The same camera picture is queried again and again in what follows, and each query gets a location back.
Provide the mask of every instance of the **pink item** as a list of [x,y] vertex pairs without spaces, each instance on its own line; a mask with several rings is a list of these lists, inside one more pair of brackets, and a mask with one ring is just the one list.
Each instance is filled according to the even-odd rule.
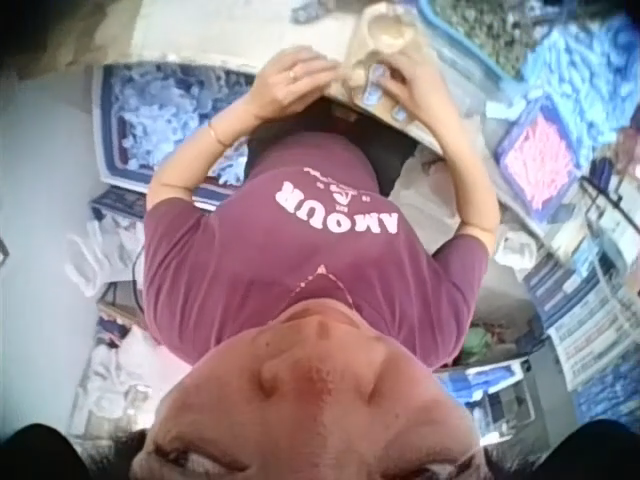
[[560,192],[573,169],[567,144],[542,115],[516,141],[504,163],[535,210]]

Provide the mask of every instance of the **nose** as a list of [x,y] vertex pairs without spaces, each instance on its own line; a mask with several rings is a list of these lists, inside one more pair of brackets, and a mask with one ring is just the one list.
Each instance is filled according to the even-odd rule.
[[327,406],[345,397],[370,401],[384,360],[380,342],[352,326],[322,318],[286,327],[296,330],[295,343],[260,369],[268,397],[308,406]]

